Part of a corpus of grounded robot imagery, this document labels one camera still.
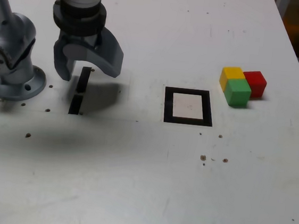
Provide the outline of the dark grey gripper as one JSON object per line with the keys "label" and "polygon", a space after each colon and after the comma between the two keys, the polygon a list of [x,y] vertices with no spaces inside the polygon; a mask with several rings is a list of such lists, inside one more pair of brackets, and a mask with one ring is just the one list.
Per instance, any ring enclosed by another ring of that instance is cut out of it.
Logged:
{"label": "dark grey gripper", "polygon": [[118,77],[123,63],[123,51],[108,29],[91,36],[75,36],[60,29],[54,44],[54,66],[64,81],[70,81],[76,61],[94,64],[106,75]]}

